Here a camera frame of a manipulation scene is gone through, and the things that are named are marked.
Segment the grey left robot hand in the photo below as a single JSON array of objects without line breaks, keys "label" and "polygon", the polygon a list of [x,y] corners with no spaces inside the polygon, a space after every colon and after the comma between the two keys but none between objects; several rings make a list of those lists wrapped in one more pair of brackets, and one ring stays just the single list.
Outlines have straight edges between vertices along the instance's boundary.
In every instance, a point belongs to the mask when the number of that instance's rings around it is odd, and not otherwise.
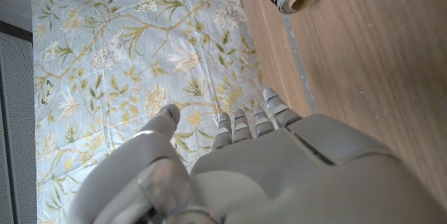
[{"label": "grey left robot hand", "polygon": [[221,114],[211,151],[185,168],[163,107],[82,182],[69,223],[445,223],[446,210],[388,147],[272,90]]}]

